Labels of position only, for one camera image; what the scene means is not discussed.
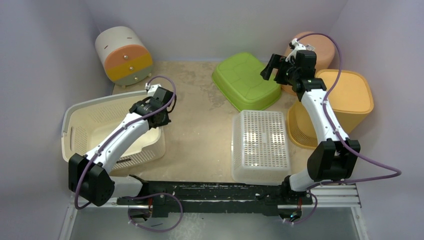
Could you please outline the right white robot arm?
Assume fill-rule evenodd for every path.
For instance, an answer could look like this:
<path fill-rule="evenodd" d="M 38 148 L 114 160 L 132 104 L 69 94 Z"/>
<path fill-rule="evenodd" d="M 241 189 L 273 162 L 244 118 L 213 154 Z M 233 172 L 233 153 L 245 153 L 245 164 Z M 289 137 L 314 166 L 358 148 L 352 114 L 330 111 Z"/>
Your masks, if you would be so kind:
<path fill-rule="evenodd" d="M 351 140 L 340 126 L 327 97 L 327 87 L 315 77 L 317 56 L 310 50 L 298 50 L 294 56 L 273 54 L 260 75 L 269 80 L 277 70 L 274 81 L 289 85 L 306 109 L 312 122 L 318 145 L 307 160 L 306 168 L 284 181 L 280 196 L 288 204 L 300 198 L 301 192 L 323 181 L 336 182 L 351 177 L 360 151 L 358 140 Z"/>

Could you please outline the green plastic tub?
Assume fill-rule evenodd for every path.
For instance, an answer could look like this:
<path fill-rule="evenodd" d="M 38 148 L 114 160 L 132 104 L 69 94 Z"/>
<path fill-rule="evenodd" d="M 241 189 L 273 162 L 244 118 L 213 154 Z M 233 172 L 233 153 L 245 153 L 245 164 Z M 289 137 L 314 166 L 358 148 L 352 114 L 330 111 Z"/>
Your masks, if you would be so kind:
<path fill-rule="evenodd" d="M 261 77 L 264 68 L 251 53 L 241 52 L 220 62 L 211 78 L 238 111 L 262 111 L 276 103 L 282 94 L 279 84 Z"/>

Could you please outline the orange plastic bucket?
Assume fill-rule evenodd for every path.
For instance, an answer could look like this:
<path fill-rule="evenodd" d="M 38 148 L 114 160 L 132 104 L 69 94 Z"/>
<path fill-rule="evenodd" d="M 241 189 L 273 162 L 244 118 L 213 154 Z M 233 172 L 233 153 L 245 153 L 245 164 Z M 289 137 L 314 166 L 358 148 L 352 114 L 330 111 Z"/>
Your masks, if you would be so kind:
<path fill-rule="evenodd" d="M 294 36 L 294 38 L 299 39 L 300 37 L 308 34 L 314 33 L 313 31 L 304 31 L 300 32 Z M 316 53 L 317 59 L 315 64 L 315 75 L 321 71 L 328 69 L 332 63 L 336 48 L 331 40 L 323 35 L 313 34 L 306 37 L 303 37 L 299 42 L 308 50 L 313 50 Z M 283 56 L 287 56 L 292 50 L 287 47 Z M 282 85 L 281 88 L 288 94 L 295 95 L 292 87 L 289 85 Z"/>

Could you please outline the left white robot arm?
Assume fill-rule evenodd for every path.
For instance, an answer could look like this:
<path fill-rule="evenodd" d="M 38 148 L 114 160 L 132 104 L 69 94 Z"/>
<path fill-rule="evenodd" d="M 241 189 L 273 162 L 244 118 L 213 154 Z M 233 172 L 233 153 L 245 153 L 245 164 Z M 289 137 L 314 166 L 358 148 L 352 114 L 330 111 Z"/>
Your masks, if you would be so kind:
<path fill-rule="evenodd" d="M 82 197 L 98 207 L 111 198 L 129 197 L 138 205 L 146 203 L 149 191 L 133 176 L 112 178 L 110 172 L 125 151 L 142 135 L 170 123 L 168 106 L 176 92 L 161 86 L 151 87 L 149 96 L 135 102 L 117 127 L 96 147 L 84 154 L 75 153 L 68 161 L 68 188 L 74 192 L 74 206 Z"/>

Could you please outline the white perforated plastic basket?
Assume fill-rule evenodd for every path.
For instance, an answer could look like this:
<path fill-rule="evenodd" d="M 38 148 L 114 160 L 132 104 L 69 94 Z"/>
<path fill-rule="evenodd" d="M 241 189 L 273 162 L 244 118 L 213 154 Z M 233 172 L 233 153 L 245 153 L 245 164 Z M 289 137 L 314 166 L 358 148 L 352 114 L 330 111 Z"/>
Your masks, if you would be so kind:
<path fill-rule="evenodd" d="M 285 116 L 242 110 L 232 121 L 231 177 L 248 185 L 280 185 L 291 175 Z"/>

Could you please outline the yellow slatted plastic basket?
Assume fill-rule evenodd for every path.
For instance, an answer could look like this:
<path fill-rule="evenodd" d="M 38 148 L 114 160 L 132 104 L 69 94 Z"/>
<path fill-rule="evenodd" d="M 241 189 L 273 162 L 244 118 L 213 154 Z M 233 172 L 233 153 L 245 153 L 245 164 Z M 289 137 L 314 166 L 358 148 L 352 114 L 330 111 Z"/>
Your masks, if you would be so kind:
<path fill-rule="evenodd" d="M 350 134 L 374 109 L 367 80 L 359 73 L 343 70 L 328 97 L 343 130 Z M 307 110 L 296 101 L 287 113 L 288 137 L 298 147 L 313 150 L 317 136 Z"/>

